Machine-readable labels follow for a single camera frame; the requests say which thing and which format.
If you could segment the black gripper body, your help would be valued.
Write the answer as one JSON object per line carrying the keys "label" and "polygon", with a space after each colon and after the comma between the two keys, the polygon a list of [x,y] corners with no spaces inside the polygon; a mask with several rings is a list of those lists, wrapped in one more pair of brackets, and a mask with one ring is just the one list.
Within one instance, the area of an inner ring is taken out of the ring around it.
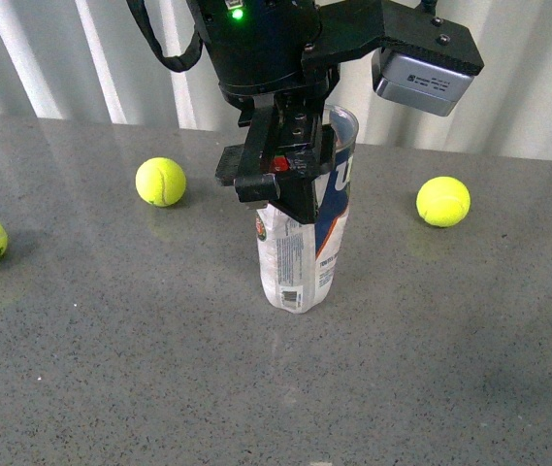
{"label": "black gripper body", "polygon": [[195,29],[206,46],[227,103],[250,125],[253,112],[278,106],[279,123],[316,126],[328,89],[306,77],[303,54],[318,45],[340,3],[314,1],[193,1]]}

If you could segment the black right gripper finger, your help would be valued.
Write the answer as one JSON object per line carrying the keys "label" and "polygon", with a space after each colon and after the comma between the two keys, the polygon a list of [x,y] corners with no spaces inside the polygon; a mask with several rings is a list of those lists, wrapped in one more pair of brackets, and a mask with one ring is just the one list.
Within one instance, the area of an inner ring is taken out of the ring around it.
{"label": "black right gripper finger", "polygon": [[326,114],[294,114],[284,122],[276,140],[270,170],[278,195],[270,203],[302,224],[318,218],[315,180],[335,166],[336,135]]}

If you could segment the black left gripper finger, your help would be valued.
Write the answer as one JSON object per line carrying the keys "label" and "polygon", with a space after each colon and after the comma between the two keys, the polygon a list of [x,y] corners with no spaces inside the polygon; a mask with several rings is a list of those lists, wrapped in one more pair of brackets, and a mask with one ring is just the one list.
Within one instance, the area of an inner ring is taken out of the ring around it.
{"label": "black left gripper finger", "polygon": [[254,96],[238,120],[239,127],[247,128],[244,144],[226,147],[220,157],[215,177],[221,185],[234,187],[242,203],[264,204],[279,198],[280,187],[271,171],[279,122],[275,95]]}

